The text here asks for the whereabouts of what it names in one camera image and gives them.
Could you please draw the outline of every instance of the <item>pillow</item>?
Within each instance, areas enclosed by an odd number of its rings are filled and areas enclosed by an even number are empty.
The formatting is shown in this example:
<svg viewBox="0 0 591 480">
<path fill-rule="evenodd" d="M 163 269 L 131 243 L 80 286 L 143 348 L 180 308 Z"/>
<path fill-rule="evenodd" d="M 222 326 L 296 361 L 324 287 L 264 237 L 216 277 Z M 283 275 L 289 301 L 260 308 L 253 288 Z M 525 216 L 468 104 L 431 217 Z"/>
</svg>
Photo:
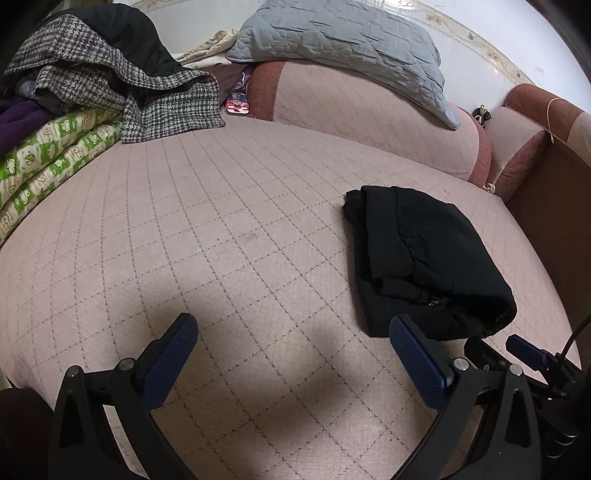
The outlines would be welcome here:
<svg viewBox="0 0 591 480">
<path fill-rule="evenodd" d="M 491 170 L 486 180 L 507 202 L 546 148 L 548 135 L 539 124 L 507 107 L 496 108 L 486 123 L 491 141 Z"/>
<path fill-rule="evenodd" d="M 251 116 L 370 145 L 482 187 L 491 147 L 478 122 L 460 108 L 455 130 L 400 95 L 342 69 L 268 61 L 248 83 Z"/>
<path fill-rule="evenodd" d="M 235 62 L 311 60 L 360 73 L 409 98 L 449 128 L 460 122 L 443 95 L 441 57 L 411 21 L 356 0 L 268 0 L 240 30 Z"/>
</svg>

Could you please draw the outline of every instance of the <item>stain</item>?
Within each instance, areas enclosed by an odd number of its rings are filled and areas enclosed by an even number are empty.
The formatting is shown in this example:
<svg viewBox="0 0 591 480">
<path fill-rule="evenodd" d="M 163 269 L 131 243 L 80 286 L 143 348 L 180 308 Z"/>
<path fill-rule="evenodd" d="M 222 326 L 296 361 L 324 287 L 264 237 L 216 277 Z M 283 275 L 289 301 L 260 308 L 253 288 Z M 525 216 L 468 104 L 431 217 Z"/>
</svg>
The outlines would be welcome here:
<svg viewBox="0 0 591 480">
<path fill-rule="evenodd" d="M 247 232 L 244 235 L 242 235 L 242 238 L 246 240 L 246 242 L 254 242 L 254 240 L 259 238 L 259 232 L 257 232 L 256 230 L 252 232 Z"/>
</svg>

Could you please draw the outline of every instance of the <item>cable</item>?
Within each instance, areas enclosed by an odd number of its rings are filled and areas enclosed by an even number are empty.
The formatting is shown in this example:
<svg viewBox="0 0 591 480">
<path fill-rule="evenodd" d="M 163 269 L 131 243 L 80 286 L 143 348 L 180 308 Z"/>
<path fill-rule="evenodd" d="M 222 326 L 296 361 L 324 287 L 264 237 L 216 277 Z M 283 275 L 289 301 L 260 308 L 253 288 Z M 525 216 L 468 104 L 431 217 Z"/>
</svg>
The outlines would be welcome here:
<svg viewBox="0 0 591 480">
<path fill-rule="evenodd" d="M 558 380 L 558 375 L 560 373 L 560 369 L 562 369 L 562 365 L 564 364 L 564 359 L 566 358 L 566 354 L 569 352 L 570 347 L 573 345 L 574 341 L 577 339 L 577 337 L 580 335 L 580 333 L 590 323 L 591 323 L 591 314 L 587 318 L 585 318 L 585 320 L 583 320 L 581 323 L 579 323 L 579 326 L 576 328 L 576 330 L 569 337 L 568 341 L 564 344 L 564 348 L 562 349 L 562 353 L 560 354 L 560 356 L 558 358 L 558 363 L 556 364 L 556 372 L 554 373 L 554 377 L 552 378 L 552 380 L 548 384 L 548 390 L 552 390 L 554 388 L 554 385 L 556 384 L 556 380 Z"/>
</svg>

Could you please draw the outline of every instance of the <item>pink cushion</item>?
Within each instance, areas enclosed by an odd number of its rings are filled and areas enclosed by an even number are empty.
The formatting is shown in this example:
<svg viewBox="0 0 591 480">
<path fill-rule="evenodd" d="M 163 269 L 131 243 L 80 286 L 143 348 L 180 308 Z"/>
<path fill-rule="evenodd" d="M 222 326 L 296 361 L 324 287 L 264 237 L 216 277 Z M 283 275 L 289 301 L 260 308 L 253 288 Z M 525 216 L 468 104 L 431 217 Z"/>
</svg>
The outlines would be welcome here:
<svg viewBox="0 0 591 480">
<path fill-rule="evenodd" d="M 199 342 L 153 415 L 199 478 L 245 465 L 267 480 L 390 478 L 434 414 L 388 339 L 360 327 L 342 196 L 364 184 L 413 187 L 472 220 L 518 305 L 489 339 L 499 351 L 511 333 L 551 352 L 569 337 L 498 197 L 357 142 L 226 122 L 115 145 L 17 227 L 0 249 L 0 368 L 13 382 L 53 404 L 69 365 L 113 368 L 192 312 Z"/>
<path fill-rule="evenodd" d="M 255 118 L 309 128 L 417 161 L 479 187 L 491 152 L 484 130 L 453 106 L 449 130 L 410 100 L 352 72 L 296 61 L 258 66 L 248 85 Z"/>
<path fill-rule="evenodd" d="M 486 123 L 491 140 L 491 170 L 487 183 L 507 202 L 544 152 L 548 135 L 543 127 L 507 107 L 496 108 Z"/>
</svg>

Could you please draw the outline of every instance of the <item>black garment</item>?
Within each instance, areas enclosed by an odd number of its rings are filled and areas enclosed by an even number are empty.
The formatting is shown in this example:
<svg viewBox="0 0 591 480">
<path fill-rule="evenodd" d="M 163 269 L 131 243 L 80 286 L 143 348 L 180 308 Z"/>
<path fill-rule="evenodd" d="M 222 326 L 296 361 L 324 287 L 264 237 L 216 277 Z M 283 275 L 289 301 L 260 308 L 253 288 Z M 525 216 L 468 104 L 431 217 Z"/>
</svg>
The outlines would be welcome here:
<svg viewBox="0 0 591 480">
<path fill-rule="evenodd" d="M 80 18 L 111 47 L 120 50 L 128 62 L 151 77 L 165 77 L 186 70 L 162 45 L 152 21 L 137 8 L 125 4 L 68 8 L 50 16 L 35 30 L 64 14 Z"/>
<path fill-rule="evenodd" d="M 368 333 L 407 313 L 434 340 L 487 337 L 517 313 L 511 288 L 455 205 L 400 187 L 347 192 Z"/>
</svg>

